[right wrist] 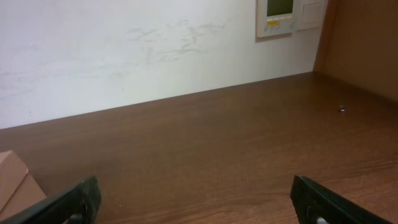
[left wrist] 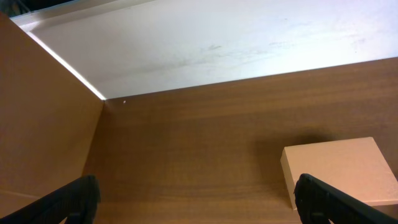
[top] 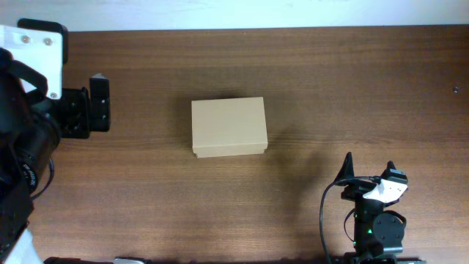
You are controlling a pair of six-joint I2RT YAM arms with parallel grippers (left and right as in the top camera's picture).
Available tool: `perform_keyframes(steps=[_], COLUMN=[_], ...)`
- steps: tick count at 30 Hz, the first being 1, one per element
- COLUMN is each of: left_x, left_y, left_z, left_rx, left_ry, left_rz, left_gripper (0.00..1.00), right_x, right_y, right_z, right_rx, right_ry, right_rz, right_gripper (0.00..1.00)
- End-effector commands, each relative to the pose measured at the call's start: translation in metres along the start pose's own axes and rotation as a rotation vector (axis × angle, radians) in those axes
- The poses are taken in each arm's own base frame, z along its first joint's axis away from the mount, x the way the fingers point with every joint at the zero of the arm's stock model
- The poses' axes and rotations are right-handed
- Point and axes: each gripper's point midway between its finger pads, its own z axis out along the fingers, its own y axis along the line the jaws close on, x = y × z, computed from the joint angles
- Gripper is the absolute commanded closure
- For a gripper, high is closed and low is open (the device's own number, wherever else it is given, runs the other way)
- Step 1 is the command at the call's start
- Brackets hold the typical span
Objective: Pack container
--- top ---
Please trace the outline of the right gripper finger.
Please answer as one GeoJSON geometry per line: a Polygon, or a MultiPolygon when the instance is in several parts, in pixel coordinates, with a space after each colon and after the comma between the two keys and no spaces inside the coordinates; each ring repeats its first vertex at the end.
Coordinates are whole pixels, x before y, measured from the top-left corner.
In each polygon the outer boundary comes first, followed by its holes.
{"type": "Polygon", "coordinates": [[[348,152],[344,158],[344,162],[337,174],[334,183],[338,186],[345,186],[349,180],[355,178],[353,169],[352,153],[348,152]]]}
{"type": "Polygon", "coordinates": [[[389,161],[386,165],[385,170],[381,174],[381,178],[390,178],[395,175],[395,169],[396,167],[394,166],[394,163],[392,161],[389,161]]]}

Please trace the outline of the brown cardboard box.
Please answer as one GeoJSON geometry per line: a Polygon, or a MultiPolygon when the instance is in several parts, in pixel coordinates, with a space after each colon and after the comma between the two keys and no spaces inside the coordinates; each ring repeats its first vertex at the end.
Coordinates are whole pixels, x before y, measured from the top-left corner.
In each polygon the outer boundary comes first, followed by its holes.
{"type": "Polygon", "coordinates": [[[191,120],[197,158],[263,154],[268,147],[262,97],[194,100],[191,120]]]}

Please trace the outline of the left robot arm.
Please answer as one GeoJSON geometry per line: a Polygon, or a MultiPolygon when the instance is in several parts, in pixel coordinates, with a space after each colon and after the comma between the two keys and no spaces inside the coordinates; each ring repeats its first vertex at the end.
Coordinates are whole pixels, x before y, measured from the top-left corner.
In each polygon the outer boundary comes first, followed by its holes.
{"type": "Polygon", "coordinates": [[[88,139],[107,132],[110,83],[102,76],[89,87],[47,98],[46,77],[1,50],[1,262],[40,263],[28,230],[45,170],[55,176],[52,154],[62,138],[88,139]]]}

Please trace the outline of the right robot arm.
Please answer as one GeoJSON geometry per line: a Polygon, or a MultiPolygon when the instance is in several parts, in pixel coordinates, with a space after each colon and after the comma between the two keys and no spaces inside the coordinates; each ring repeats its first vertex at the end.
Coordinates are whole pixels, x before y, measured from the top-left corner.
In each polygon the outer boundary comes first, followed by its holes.
{"type": "Polygon", "coordinates": [[[403,252],[407,220],[389,210],[407,190],[405,172],[389,161],[381,175],[359,177],[353,169],[352,153],[347,153],[334,183],[344,188],[341,198],[354,203],[354,252],[343,256],[343,263],[396,263],[403,252]]]}

